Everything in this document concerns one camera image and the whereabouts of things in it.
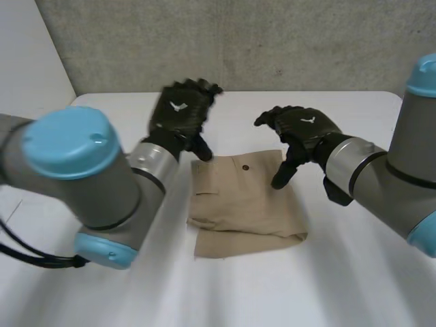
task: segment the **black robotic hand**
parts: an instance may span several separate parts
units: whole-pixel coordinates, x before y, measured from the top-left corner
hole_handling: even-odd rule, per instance
[[[160,129],[170,131],[183,150],[195,153],[202,161],[211,160],[212,151],[200,133],[215,96],[222,92],[217,84],[203,79],[197,82],[187,79],[164,87],[149,123],[150,135]]]
[[[297,172],[297,167],[313,161],[322,166],[322,154],[315,148],[327,135],[342,135],[341,130],[321,111],[312,108],[286,106],[274,107],[263,112],[254,122],[255,126],[267,124],[280,136],[289,149],[286,160],[272,179],[271,186],[281,189]]]

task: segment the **bird logo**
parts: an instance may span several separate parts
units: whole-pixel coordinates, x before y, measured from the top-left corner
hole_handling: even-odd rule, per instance
[[[174,108],[174,111],[179,112],[182,109],[188,108],[187,104],[181,104],[180,106],[177,106],[176,104],[173,104],[170,102],[170,105]]]
[[[313,124],[313,123],[315,122],[315,118],[316,118],[316,117],[312,117],[312,119],[304,119],[304,118],[301,118],[300,120],[301,120],[301,121],[304,121],[304,122],[306,122],[306,123]]]

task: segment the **folded khaki trousers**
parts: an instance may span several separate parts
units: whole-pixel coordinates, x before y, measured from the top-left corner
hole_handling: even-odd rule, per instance
[[[281,162],[280,150],[192,162],[187,222],[200,228],[195,256],[225,258],[282,249],[307,237],[292,187],[270,186]]]

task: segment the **white table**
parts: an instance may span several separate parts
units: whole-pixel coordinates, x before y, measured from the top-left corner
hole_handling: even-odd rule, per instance
[[[74,104],[105,112],[130,151],[145,135],[156,99],[156,93],[88,94]],[[282,149],[273,131],[253,121],[287,104],[319,108],[344,133],[387,149],[401,100],[384,92],[229,92],[213,107],[204,137],[217,155]],[[193,158],[183,155],[130,270],[89,264],[51,271],[0,256],[0,326],[434,326],[436,261],[359,204],[329,202],[314,164],[292,180],[309,224],[303,244],[195,259],[196,230],[185,224]],[[7,187],[0,197],[9,199],[0,200],[3,218],[20,202],[9,224],[23,239],[72,254],[79,223],[62,203]]]

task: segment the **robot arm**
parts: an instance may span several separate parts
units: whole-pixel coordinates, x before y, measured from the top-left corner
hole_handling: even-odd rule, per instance
[[[407,82],[389,151],[347,136],[322,112],[275,107],[256,126],[267,124],[290,148],[272,180],[282,188],[299,165],[319,164],[333,202],[352,200],[373,213],[410,245],[436,258],[436,54],[422,57]]]
[[[212,159],[200,132],[220,92],[205,80],[164,88],[150,135],[128,159],[96,109],[67,107],[38,121],[0,115],[0,183],[62,200],[83,224],[76,253],[128,268],[171,186],[180,153]]]

